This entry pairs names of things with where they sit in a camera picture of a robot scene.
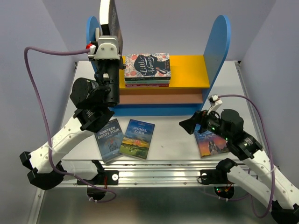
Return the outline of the A Tale of Two Cities book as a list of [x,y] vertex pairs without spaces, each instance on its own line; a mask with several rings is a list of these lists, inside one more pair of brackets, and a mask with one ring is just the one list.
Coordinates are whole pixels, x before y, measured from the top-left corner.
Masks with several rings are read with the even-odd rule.
[[99,20],[103,35],[116,36],[119,45],[119,54],[122,55],[123,38],[116,9],[115,0],[101,0]]

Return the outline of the Three Days to See book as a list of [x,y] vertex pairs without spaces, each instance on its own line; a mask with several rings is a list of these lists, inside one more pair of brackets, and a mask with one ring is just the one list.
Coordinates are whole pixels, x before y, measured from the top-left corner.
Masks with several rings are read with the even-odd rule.
[[96,29],[95,29],[95,41],[98,43],[98,39],[100,38],[100,36],[101,36],[101,29],[100,29],[100,27],[97,27]]

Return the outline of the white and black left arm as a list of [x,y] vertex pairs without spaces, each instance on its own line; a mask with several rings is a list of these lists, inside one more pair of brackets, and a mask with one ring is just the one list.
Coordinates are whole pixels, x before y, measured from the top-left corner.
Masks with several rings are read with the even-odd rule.
[[22,165],[29,169],[30,184],[49,190],[62,181],[77,179],[96,185],[106,178],[97,160],[66,161],[64,157],[80,142],[100,131],[113,117],[111,110],[120,102],[119,78],[123,58],[95,62],[94,79],[74,80],[70,99],[76,110],[67,123],[48,141],[32,152],[20,155]]

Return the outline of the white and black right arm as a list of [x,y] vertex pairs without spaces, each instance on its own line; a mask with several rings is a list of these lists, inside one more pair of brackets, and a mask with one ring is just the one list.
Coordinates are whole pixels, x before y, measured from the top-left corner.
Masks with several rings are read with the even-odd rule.
[[299,189],[296,188],[271,163],[270,155],[262,145],[243,129],[244,120],[235,110],[196,111],[179,125],[188,134],[193,134],[196,125],[199,133],[210,131],[223,138],[226,147],[234,156],[247,165],[257,177],[254,178],[231,159],[221,160],[215,169],[207,170],[201,184],[232,182],[247,191],[266,208],[278,224],[299,222]]

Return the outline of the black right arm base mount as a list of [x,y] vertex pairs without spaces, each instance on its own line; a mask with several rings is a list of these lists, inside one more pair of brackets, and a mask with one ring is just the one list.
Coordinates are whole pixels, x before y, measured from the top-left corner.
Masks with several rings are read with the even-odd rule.
[[203,185],[209,184],[227,184],[227,173],[237,166],[237,163],[232,159],[226,158],[221,160],[215,169],[204,169],[200,171],[200,175],[197,177],[197,182]]

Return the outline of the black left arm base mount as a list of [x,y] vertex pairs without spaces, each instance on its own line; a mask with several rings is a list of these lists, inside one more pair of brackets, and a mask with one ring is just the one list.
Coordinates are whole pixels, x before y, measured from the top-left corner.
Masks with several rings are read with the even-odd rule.
[[106,170],[104,174],[98,174],[93,179],[87,180],[88,183],[93,185],[118,185],[118,181],[118,170]]

